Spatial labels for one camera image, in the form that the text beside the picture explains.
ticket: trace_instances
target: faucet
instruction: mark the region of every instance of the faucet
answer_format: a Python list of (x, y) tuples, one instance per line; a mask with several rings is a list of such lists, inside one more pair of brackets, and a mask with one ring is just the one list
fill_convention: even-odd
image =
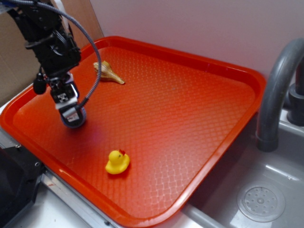
[[(295, 84), (289, 87), (294, 74)], [(271, 70), (256, 126), (256, 146), (261, 151), (271, 152), (278, 147), (284, 101), (288, 104), (284, 106), (288, 109), (288, 121), (304, 126), (304, 38), (288, 43)]]

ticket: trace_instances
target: gray cable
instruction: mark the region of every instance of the gray cable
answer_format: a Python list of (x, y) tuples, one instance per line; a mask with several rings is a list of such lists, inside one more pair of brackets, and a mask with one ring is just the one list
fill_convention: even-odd
[(26, 5), (26, 6), (38, 6), (41, 8), (45, 8), (47, 10), (50, 10), (54, 13), (57, 13), (65, 18), (67, 18), (69, 21), (71, 21), (73, 24), (75, 24), (80, 30), (81, 32), (85, 35), (85, 37), (87, 38), (87, 40), (90, 42), (90, 44), (92, 45), (96, 56), (97, 56), (97, 61), (98, 61), (98, 71), (97, 71), (97, 78), (92, 86), (92, 88), (90, 89), (90, 91), (88, 92), (88, 94), (85, 96), (85, 98), (83, 99), (83, 101), (79, 104), (79, 108), (83, 107), (85, 105), (85, 103), (88, 101), (89, 97), (92, 95), (92, 93), (95, 91), (95, 89), (97, 88), (100, 78), (101, 78), (101, 57), (98, 51), (98, 48), (96, 47), (94, 41), (92, 40), (92, 38), (90, 37), (90, 35), (87, 33), (87, 31), (81, 26), (81, 24), (74, 19), (72, 16), (68, 15), (65, 12), (60, 11), (59, 9), (48, 5), (46, 3), (42, 3), (42, 2), (38, 2), (38, 1), (30, 1), (30, 0), (6, 0), (7, 2), (16, 4), (16, 5)]

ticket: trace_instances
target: seashell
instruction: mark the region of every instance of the seashell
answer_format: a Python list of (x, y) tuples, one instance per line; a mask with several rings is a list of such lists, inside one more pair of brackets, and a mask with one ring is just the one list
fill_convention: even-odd
[[(93, 63), (95, 71), (98, 71), (98, 63)], [(119, 84), (124, 84), (125, 82), (112, 70), (110, 64), (106, 61), (101, 63), (101, 81), (105, 82), (117, 82)]]

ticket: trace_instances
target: gray sink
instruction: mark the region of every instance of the gray sink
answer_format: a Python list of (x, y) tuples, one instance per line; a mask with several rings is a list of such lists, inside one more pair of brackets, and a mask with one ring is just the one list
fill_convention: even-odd
[(254, 117), (189, 200), (203, 227), (304, 227), (304, 129), (281, 121), (278, 149), (261, 152), (256, 124)]

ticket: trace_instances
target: sink drain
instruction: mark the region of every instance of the sink drain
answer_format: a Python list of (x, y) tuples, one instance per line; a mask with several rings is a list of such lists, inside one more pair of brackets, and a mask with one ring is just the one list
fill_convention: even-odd
[(282, 192), (266, 182), (252, 182), (244, 186), (237, 195), (240, 211), (256, 222), (270, 222), (284, 212), (285, 199)]

